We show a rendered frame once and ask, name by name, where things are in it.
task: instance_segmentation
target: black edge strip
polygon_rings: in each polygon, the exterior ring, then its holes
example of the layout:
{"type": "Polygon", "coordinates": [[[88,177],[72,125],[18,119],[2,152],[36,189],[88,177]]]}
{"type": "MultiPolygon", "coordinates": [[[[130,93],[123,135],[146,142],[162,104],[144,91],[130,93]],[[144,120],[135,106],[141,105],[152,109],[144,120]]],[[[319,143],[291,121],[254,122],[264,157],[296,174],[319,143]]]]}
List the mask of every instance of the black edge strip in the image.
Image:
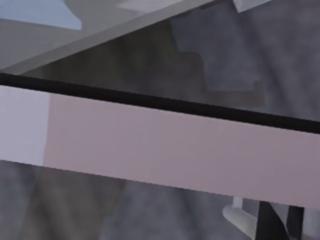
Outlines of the black edge strip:
{"type": "Polygon", "coordinates": [[[0,73],[0,85],[85,99],[139,106],[260,126],[320,134],[320,122],[222,106],[147,96],[91,86],[0,73]]]}

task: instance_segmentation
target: black trim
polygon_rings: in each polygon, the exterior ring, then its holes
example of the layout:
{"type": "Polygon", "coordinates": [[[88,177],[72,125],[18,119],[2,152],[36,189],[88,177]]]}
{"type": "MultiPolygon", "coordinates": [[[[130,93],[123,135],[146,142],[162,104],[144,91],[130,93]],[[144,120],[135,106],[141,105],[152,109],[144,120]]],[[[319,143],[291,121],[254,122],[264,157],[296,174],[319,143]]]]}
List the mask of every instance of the black trim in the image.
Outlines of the black trim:
{"type": "Polygon", "coordinates": [[[0,73],[0,85],[320,134],[320,122],[0,73]]]}

